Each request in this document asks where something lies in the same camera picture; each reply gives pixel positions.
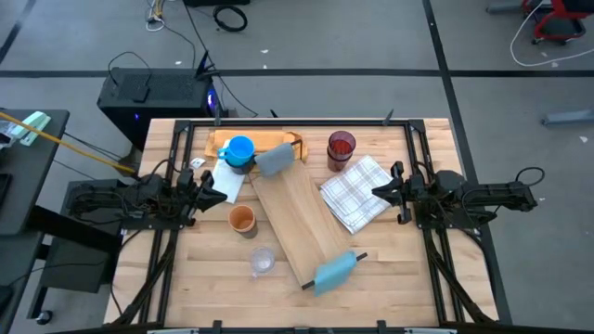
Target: red glass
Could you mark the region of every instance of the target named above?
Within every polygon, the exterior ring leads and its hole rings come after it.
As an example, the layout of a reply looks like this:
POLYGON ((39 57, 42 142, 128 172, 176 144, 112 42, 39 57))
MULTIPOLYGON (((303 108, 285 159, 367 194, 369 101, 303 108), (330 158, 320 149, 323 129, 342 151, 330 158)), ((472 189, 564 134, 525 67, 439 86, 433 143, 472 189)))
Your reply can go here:
POLYGON ((346 131, 337 131, 328 139, 328 168, 333 172, 341 171, 353 156, 356 140, 346 131))

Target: blue cup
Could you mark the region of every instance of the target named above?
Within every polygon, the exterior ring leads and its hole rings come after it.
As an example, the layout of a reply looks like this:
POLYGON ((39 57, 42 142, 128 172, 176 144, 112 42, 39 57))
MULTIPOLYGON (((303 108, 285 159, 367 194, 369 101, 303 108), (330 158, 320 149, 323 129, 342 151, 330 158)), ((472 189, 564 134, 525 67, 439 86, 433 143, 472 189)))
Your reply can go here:
POLYGON ((217 157, 232 166, 241 166, 252 158, 255 151, 256 147, 250 138, 245 135, 236 135, 231 138, 228 147, 218 149, 217 157))

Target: black desk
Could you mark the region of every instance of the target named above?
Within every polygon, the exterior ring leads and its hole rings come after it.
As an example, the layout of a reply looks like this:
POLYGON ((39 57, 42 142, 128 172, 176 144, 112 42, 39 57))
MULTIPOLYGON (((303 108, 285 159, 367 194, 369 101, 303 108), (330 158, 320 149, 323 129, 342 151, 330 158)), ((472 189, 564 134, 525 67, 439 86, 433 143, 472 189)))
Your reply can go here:
MULTIPOLYGON (((24 120, 35 110, 3 110, 24 120)), ((52 120, 44 131, 62 137, 70 114, 66 110, 44 110, 52 120)), ((58 144, 38 137, 26 148, 16 143, 0 158, 0 173, 11 173, 12 182, 0 207, 0 285, 32 270, 44 234, 37 231, 22 232, 29 214, 45 181, 58 144)), ((20 298, 28 277, 13 284, 13 295, 8 307, 0 316, 0 333, 8 333, 19 308, 20 298)))

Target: gray sponge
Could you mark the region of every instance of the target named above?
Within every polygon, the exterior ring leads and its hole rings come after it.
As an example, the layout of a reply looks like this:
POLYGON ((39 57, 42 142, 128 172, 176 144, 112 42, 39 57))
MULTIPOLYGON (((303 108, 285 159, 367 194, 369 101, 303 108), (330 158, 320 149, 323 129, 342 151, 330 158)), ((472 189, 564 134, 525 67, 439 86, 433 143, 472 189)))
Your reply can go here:
POLYGON ((289 143, 281 144, 255 158, 262 176, 272 176, 291 166, 295 160, 293 146, 289 143))

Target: black computer case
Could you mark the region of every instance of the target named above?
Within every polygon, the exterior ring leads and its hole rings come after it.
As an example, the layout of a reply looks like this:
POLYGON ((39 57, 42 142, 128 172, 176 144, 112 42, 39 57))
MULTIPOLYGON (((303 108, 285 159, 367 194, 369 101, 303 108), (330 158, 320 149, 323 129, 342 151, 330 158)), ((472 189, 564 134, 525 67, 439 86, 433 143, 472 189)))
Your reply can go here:
POLYGON ((152 119, 227 117, 212 78, 196 70, 111 69, 97 105, 139 150, 152 119))

